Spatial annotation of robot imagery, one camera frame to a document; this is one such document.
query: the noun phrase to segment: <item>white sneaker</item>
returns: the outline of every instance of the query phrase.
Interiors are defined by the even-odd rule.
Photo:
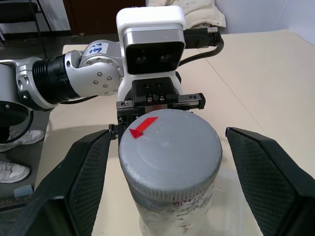
[[[15,163],[0,161],[0,183],[15,183],[26,178],[30,169]]]
[[[21,133],[21,130],[16,129],[10,131],[10,137],[8,140],[15,138]],[[8,143],[8,144],[0,144],[0,152],[8,151],[12,148],[15,148],[18,145],[29,145],[35,144],[41,141],[45,137],[45,132],[42,130],[29,130],[27,131],[21,138],[18,140]]]

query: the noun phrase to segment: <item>white table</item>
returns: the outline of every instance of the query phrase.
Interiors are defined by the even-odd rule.
[[[224,135],[226,127],[235,126],[276,139],[300,167],[315,177],[315,47],[287,30],[223,38],[225,48],[219,55],[178,69],[184,92],[202,92],[206,97],[205,109],[194,113],[219,134],[222,166],[235,170]],[[65,45],[63,52],[85,47]],[[199,51],[205,50],[185,50],[184,57]],[[60,163],[75,141],[117,123],[116,100],[116,96],[98,97],[76,105],[59,105],[51,113],[36,185]],[[117,150],[116,141],[110,147],[94,236],[141,235],[138,212]],[[247,204],[243,212],[247,223],[242,234],[261,235]]]

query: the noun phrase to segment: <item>jar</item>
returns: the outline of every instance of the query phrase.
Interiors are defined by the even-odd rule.
[[[125,131],[119,158],[142,235],[197,236],[222,161],[214,128],[191,112],[150,112]]]

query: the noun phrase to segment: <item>screw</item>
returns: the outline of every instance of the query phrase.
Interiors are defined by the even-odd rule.
[[[126,107],[126,106],[128,106],[128,102],[121,102],[121,105],[122,105],[123,107]]]

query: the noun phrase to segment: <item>white cloth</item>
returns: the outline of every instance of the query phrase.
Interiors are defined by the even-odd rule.
[[[214,0],[150,0],[148,6],[180,6],[185,14],[187,29],[226,27],[225,16],[217,9]]]

